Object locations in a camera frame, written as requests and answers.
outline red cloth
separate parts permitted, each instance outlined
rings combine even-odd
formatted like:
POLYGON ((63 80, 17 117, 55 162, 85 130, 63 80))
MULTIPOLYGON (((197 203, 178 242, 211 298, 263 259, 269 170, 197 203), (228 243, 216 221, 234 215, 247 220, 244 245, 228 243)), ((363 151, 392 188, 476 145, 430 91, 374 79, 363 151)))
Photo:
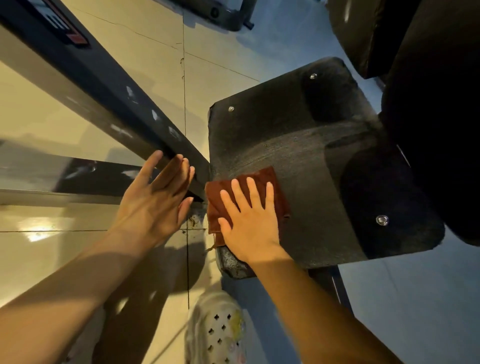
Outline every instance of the red cloth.
MULTIPOLYGON (((275 204, 275 213, 278 219, 278 228, 281 229, 283 222, 290 217, 290 207, 288 202, 283 195, 283 192, 280 188, 278 180, 276 179, 275 170, 273 167, 267 167, 262 170, 259 170, 252 174, 242 174, 237 177, 239 181, 240 188, 247 198, 247 201, 250 203, 250 191, 247 185, 247 177, 252 177, 257 185, 258 194, 260 195, 260 201, 262 206, 265 207, 265 195, 266 195, 266 186, 267 182, 271 182, 274 188, 274 204, 275 204)), ((218 223, 218 218, 226 218, 230 223, 230 226, 233 226, 232 220, 228 215, 227 209, 223 205, 222 199, 220 198, 220 191, 225 190, 230 195, 232 201, 237 204, 235 196, 233 195, 231 180, 223 181, 212 181, 207 182, 205 185, 205 194, 208 199, 207 207, 207 219, 208 219, 208 233, 215 234, 215 247, 225 245, 223 236, 220 231, 220 225, 218 223)))

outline screw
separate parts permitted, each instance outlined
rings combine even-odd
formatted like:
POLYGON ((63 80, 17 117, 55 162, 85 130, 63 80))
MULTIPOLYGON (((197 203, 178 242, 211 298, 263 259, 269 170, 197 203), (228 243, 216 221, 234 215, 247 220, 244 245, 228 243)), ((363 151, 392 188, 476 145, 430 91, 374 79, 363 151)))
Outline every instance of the screw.
POLYGON ((375 221, 377 222, 378 225, 387 226, 388 225, 388 216, 378 215, 375 218, 375 221))

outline tile floor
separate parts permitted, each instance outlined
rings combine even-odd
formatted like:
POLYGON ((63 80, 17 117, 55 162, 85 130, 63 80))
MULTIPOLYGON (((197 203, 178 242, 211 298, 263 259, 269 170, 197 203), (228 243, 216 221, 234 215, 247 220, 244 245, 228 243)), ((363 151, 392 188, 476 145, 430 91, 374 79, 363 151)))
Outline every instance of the tile floor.
MULTIPOLYGON (((255 28, 237 33, 222 31, 168 0, 63 1, 206 158, 207 113, 215 101, 324 56, 342 58, 380 111, 380 90, 352 69, 332 33, 327 11, 315 0, 259 1, 252 17, 255 28)), ((241 0, 224 2, 238 8, 241 0)), ((1 62, 0 80, 0 140, 57 155, 142 164, 1 62)), ((98 239, 116 209, 85 204, 1 206, 0 304, 98 239)), ((214 254, 204 253, 211 245, 204 228, 194 220, 183 226, 112 295, 105 306, 109 334, 101 342, 99 362, 182 362, 189 305, 205 290, 220 287, 214 254)), ((472 339, 480 328, 472 305, 480 298, 478 262, 477 251, 449 235, 432 252, 345 265, 341 271, 357 317, 405 362, 455 362, 452 355, 462 352, 462 362, 473 363, 480 356, 472 339), (466 298, 451 298, 459 295, 466 298), (448 319, 439 322, 442 315, 448 319)), ((241 304, 264 346, 265 353, 262 346, 256 347, 258 355, 251 362, 289 358, 289 363, 298 363, 282 330, 276 330, 280 334, 271 342, 270 330, 280 325, 259 282, 223 283, 231 294, 243 297, 241 304), (279 342, 284 352, 276 350, 279 342)))

